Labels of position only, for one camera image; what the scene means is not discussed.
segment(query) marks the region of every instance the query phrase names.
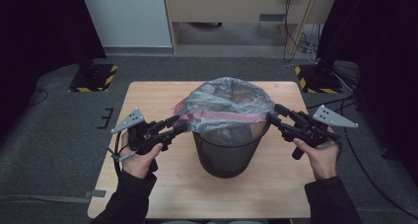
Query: black curtain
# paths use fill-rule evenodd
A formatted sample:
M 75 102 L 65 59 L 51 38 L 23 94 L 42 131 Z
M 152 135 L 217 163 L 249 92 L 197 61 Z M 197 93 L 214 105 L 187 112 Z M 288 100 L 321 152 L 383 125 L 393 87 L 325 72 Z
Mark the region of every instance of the black curtain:
M 404 164 L 418 185 L 417 31 L 417 0 L 335 0 L 318 57 L 337 50 L 332 60 L 360 66 L 356 95 L 363 112 L 389 155 Z
M 76 44 L 69 45 L 69 38 L 82 47 L 71 50 Z M 37 79 L 80 58 L 105 58 L 84 0 L 0 0 L 0 139 L 27 105 Z

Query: right hand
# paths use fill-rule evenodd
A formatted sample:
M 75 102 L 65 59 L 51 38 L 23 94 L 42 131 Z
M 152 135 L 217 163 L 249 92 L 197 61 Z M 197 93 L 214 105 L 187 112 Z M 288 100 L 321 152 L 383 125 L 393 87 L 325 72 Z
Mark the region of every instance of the right hand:
M 333 132 L 330 127 L 327 130 L 328 132 Z M 295 138 L 293 142 L 310 158 L 313 176 L 317 181 L 337 176 L 336 163 L 339 152 L 339 146 L 337 144 L 312 148 L 299 138 Z
M 122 147 L 128 144 L 128 138 L 128 132 L 124 132 L 122 134 Z M 132 157 L 122 162 L 123 171 L 136 178 L 144 179 L 147 176 L 151 162 L 160 154 L 162 148 L 163 144 L 159 143 L 156 146 L 154 146 L 149 153 L 145 155 L 134 154 Z M 131 149 L 129 148 L 129 146 L 126 146 L 119 152 L 119 154 L 120 156 L 123 156 L 130 152 Z

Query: gray carpet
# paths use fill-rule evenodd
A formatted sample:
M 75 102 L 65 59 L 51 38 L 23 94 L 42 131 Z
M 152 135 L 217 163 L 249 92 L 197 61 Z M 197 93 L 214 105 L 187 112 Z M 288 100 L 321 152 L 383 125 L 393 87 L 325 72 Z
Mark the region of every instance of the gray carpet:
M 69 93 L 77 71 L 69 65 L 42 76 L 31 104 L 0 148 L 0 195 L 83 197 L 95 188 L 125 93 L 134 81 L 207 81 L 235 77 L 247 81 L 295 81 L 294 66 L 274 58 L 111 57 L 119 66 L 108 91 Z M 303 94 L 307 107 L 342 99 L 343 94 Z M 336 110 L 340 104 L 329 108 Z M 114 109 L 108 129 L 102 116 Z M 371 179 L 403 208 L 418 215 L 418 187 L 402 165 L 381 157 L 382 146 L 355 106 L 344 115 L 360 123 L 348 129 L 354 151 Z M 342 129 L 336 132 L 344 134 Z M 418 223 L 390 204 L 367 180 L 348 143 L 344 141 L 339 175 L 365 224 Z M 88 203 L 1 201 L 0 223 L 89 223 Z M 309 223 L 308 219 L 294 223 Z

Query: metal bracket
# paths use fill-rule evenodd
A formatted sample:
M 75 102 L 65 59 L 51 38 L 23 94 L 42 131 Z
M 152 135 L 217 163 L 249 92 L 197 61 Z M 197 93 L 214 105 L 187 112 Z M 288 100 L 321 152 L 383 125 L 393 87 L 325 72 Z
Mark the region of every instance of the metal bracket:
M 145 121 L 144 115 L 142 115 L 141 111 L 138 108 L 127 116 L 122 123 L 118 124 L 115 128 L 113 128 L 110 132 L 117 133 L 126 129 L 128 127 L 132 127 L 135 124 Z
M 313 119 L 330 126 L 341 127 L 359 127 L 358 123 L 355 123 L 336 112 L 326 108 L 324 105 L 320 106 L 313 114 Z

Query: wall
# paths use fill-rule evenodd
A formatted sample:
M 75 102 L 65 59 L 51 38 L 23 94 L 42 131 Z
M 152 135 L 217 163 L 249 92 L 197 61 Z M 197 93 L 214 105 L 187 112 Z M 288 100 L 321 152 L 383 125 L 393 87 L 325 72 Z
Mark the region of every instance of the wall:
M 85 0 L 104 48 L 172 47 L 164 0 Z

